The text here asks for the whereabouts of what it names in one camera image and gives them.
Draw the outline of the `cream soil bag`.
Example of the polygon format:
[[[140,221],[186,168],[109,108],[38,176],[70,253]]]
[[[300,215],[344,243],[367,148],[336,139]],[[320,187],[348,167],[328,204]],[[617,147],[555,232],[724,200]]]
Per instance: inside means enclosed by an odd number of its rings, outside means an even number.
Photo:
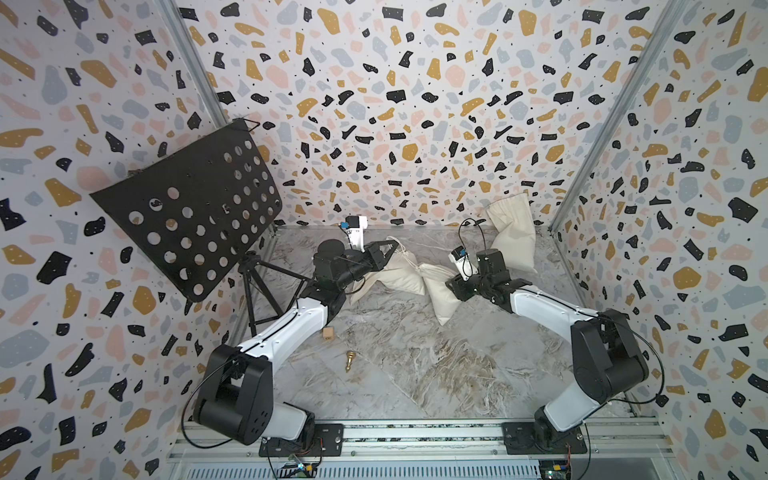
[[[382,271],[365,275],[363,282],[357,282],[354,293],[348,296],[351,304],[357,303],[374,286],[380,282],[384,287],[415,295],[425,295],[426,286],[418,269],[415,255],[409,251],[396,237],[389,236],[387,240],[397,242],[397,248]]]

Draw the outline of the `cream cloth bag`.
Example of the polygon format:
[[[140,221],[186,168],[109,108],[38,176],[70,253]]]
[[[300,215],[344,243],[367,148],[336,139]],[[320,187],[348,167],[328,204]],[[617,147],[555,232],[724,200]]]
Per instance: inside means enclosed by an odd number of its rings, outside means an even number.
[[[508,305],[500,288],[512,281],[513,270],[535,274],[536,229],[528,195],[496,201],[486,215],[497,231],[493,242],[471,257],[460,245],[449,253],[451,268],[422,263],[417,267],[439,324],[446,324],[459,304],[482,296],[496,305]]]

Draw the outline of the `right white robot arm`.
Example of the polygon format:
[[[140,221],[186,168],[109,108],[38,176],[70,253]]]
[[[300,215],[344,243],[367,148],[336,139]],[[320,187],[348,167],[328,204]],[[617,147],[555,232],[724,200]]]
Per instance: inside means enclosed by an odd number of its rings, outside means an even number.
[[[458,274],[446,286],[458,300],[480,296],[537,322],[570,344],[574,381],[534,414],[533,434],[544,448],[647,380],[649,368],[626,314],[580,307],[528,280],[514,279],[497,249],[482,250],[472,261],[465,248],[457,247],[449,258]]]

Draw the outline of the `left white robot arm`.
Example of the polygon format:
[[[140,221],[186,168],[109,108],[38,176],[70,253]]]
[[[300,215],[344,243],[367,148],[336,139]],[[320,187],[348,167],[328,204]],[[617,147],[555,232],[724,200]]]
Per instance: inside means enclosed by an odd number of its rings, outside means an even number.
[[[382,271],[394,257],[396,240],[374,241],[360,250],[326,240],[313,256],[312,276],[297,274],[290,305],[269,327],[237,346],[211,354],[195,399],[183,415],[225,437],[251,445],[280,440],[300,451],[315,444],[313,413],[274,398],[274,375],[313,334],[327,327],[347,298],[347,289],[369,273]]]

